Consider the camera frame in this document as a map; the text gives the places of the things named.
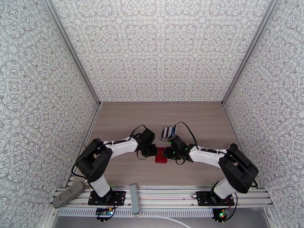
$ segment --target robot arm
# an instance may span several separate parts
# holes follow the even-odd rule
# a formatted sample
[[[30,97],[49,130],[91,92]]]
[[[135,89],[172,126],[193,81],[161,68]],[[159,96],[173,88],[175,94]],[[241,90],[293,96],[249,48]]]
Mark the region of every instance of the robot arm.
[[[155,134],[147,128],[143,133],[131,134],[122,140],[101,141],[94,139],[77,158],[75,165],[99,197],[104,197],[111,190],[103,175],[110,159],[125,153],[139,151],[144,157],[155,156],[157,148],[152,144],[154,139]]]
[[[169,138],[171,147],[166,148],[165,157],[174,160],[202,162],[220,168],[225,178],[211,190],[214,199],[225,199],[234,192],[247,193],[258,174],[256,166],[231,144],[228,149],[208,149],[195,144],[186,145],[177,135]]]

